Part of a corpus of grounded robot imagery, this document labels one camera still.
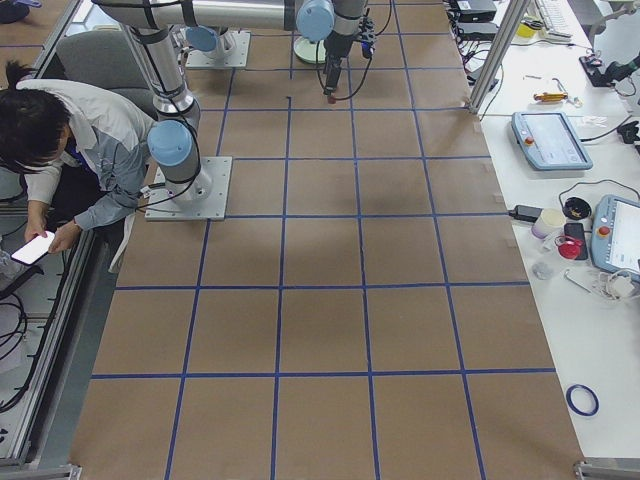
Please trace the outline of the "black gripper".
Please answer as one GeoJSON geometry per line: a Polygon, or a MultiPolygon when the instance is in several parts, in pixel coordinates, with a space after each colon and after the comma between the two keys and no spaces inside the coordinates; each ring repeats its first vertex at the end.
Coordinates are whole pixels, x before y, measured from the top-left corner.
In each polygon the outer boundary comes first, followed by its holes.
{"type": "Polygon", "coordinates": [[[341,34],[332,31],[324,40],[325,47],[325,83],[323,92],[332,98],[337,90],[343,60],[349,55],[355,34],[341,34]]]}

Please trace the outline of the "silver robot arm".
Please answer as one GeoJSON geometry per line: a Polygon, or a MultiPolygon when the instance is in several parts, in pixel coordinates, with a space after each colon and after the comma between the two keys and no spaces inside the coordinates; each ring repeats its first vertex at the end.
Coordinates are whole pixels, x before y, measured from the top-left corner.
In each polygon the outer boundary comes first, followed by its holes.
{"type": "Polygon", "coordinates": [[[183,1],[180,23],[189,46],[218,63],[234,54],[233,27],[297,31],[325,49],[319,82],[327,101],[336,103],[342,63],[360,29],[365,28],[367,43],[375,38],[366,26],[366,5],[365,1],[183,1]]]}
{"type": "Polygon", "coordinates": [[[117,21],[149,88],[161,120],[196,129],[200,106],[189,90],[169,27],[211,26],[292,31],[301,1],[97,1],[117,21]]]}

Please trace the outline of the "person's hand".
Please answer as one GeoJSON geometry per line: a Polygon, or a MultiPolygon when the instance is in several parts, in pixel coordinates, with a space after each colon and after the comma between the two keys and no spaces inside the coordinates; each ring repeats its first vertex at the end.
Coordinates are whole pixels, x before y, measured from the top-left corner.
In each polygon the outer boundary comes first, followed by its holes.
{"type": "Polygon", "coordinates": [[[63,224],[56,230],[48,252],[56,254],[72,248],[81,232],[82,229],[74,221],[63,224]]]}

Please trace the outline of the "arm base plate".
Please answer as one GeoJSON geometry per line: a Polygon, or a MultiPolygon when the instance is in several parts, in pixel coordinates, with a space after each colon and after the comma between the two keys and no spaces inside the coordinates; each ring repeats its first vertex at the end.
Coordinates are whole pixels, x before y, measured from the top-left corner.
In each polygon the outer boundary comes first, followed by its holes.
{"type": "Polygon", "coordinates": [[[154,182],[161,186],[151,190],[144,207],[147,221],[222,221],[226,216],[232,172],[229,156],[202,157],[200,172],[192,183],[169,182],[161,166],[154,182]]]}
{"type": "Polygon", "coordinates": [[[220,32],[208,27],[189,27],[185,30],[185,40],[187,69],[243,69],[247,66],[249,31],[227,29],[220,32]]]}

